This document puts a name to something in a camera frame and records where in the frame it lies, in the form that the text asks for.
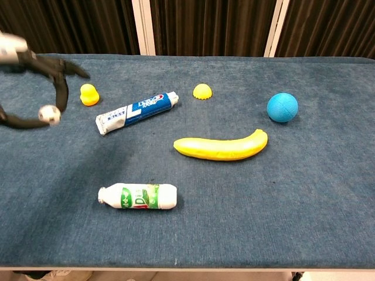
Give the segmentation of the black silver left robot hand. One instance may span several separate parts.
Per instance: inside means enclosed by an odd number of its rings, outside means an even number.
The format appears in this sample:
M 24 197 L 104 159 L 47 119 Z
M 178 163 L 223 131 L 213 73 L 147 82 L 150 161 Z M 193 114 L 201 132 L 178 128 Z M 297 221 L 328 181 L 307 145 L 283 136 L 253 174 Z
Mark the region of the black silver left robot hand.
M 11 73 L 31 71 L 48 78 L 56 90 L 54 105 L 44 105 L 37 119 L 22 119 L 1 109 L 1 125 L 15 129 L 34 129 L 57 125 L 66 110 L 69 88 L 66 76 L 90 78 L 80 66 L 58 57 L 40 56 L 29 48 L 27 41 L 17 35 L 1 33 L 1 70 Z

